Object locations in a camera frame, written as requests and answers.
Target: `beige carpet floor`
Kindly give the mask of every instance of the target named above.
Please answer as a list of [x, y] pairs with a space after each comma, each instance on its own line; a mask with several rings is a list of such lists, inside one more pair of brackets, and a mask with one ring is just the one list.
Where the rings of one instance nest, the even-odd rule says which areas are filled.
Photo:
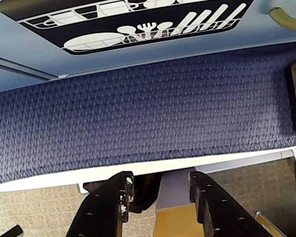
[[[257, 210], [290, 237], [296, 237], [295, 163], [284, 159], [213, 173], [211, 176], [251, 214]], [[76, 185], [0, 193], [0, 235], [19, 224], [26, 237], [64, 237], [85, 195]], [[124, 237], [152, 237], [155, 205], [130, 213]]]

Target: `blue carpeted ledge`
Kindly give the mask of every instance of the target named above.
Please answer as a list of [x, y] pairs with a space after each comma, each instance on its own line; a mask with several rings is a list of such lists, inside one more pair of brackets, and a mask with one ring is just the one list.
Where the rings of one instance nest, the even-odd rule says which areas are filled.
[[296, 145], [296, 43], [0, 93], [0, 183], [93, 166]]

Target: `white trim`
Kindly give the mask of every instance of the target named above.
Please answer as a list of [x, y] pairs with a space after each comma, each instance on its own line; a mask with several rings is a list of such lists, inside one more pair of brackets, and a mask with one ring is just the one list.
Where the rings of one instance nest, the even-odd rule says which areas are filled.
[[134, 175], [141, 175], [196, 167], [197, 170], [211, 173], [292, 157], [292, 148], [296, 149], [296, 146], [267, 151], [136, 162], [43, 174], [0, 184], [0, 192], [41, 189], [101, 181], [125, 170], [132, 171]]

